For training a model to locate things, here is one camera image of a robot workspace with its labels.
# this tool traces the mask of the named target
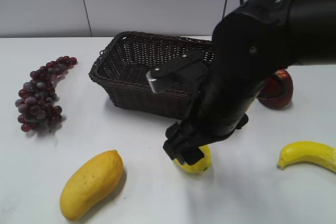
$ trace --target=dark brown wicker basket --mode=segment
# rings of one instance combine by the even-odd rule
[[[188,109],[191,87],[175,85],[153,94],[146,79],[147,71],[189,50],[201,50],[204,61],[215,56],[207,40],[163,36],[139,32],[118,34],[100,52],[89,76],[109,94],[115,106],[182,119]]]

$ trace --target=lemon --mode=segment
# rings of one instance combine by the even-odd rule
[[[204,157],[194,165],[188,165],[185,163],[181,165],[177,159],[174,159],[174,162],[180,166],[187,173],[200,173],[204,172],[211,166],[211,152],[208,145],[200,147],[201,151],[204,154]]]

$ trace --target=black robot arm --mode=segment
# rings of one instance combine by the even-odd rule
[[[148,73],[156,92],[198,80],[185,119],[166,131],[163,148],[181,164],[195,164],[204,156],[200,146],[241,128],[277,70],[336,63],[336,0],[248,0],[216,26],[212,42],[216,57],[206,69],[191,52]]]

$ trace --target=yellow mango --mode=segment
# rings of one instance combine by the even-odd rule
[[[81,218],[117,187],[122,172],[122,159],[116,150],[103,152],[87,161],[62,191],[59,205],[63,216],[71,221]]]

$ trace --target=grape bunch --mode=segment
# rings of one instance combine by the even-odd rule
[[[75,57],[59,57],[30,73],[32,79],[23,84],[18,93],[20,99],[15,102],[21,114],[17,120],[22,131],[29,132],[41,124],[56,125],[62,120],[62,108],[53,106],[57,95],[52,81],[76,63]]]

